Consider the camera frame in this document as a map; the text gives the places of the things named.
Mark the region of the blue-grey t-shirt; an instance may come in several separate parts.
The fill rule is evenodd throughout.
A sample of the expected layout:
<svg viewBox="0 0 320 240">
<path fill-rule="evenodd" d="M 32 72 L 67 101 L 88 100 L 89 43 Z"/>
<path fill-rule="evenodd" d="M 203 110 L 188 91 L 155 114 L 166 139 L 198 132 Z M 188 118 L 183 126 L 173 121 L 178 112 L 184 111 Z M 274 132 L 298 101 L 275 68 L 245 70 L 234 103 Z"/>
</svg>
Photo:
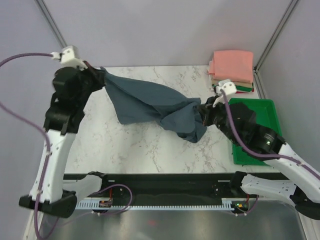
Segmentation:
<svg viewBox="0 0 320 240">
<path fill-rule="evenodd" d="M 198 106 L 200 98 L 188 98 L 168 86 L 104 72 L 105 90 L 122 125 L 156 122 L 181 139 L 197 143 L 207 131 Z"/>
</svg>

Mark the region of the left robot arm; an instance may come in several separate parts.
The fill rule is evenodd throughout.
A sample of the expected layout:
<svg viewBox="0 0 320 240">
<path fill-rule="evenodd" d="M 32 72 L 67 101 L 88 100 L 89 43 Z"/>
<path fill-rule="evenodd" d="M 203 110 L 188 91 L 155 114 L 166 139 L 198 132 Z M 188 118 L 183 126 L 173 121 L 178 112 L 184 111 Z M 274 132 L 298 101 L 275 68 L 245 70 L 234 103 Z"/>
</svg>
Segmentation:
<svg viewBox="0 0 320 240">
<path fill-rule="evenodd" d="M 19 206 L 66 219 L 84 198 L 109 193 L 110 185 L 98 171 L 64 181 L 71 146 L 85 116 L 84 108 L 90 95 L 105 87 L 105 73 L 91 66 L 56 71 L 52 80 L 54 93 L 42 127 L 45 141 L 39 170 L 29 194 L 20 197 Z"/>
</svg>

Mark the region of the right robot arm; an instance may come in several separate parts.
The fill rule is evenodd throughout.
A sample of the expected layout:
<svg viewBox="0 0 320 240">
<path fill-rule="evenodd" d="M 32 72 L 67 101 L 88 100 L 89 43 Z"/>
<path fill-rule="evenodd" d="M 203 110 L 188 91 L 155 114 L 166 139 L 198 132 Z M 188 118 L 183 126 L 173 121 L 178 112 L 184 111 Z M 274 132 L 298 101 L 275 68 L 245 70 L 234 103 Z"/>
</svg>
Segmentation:
<svg viewBox="0 0 320 240">
<path fill-rule="evenodd" d="M 288 182 L 278 182 L 237 171 L 229 182 L 235 197 L 264 196 L 293 206 L 300 214 L 320 218 L 320 173 L 299 157 L 273 129 L 258 124 L 256 113 L 243 102 L 219 102 L 216 97 L 197 107 L 204 126 L 215 125 L 248 156 L 278 169 Z"/>
</svg>

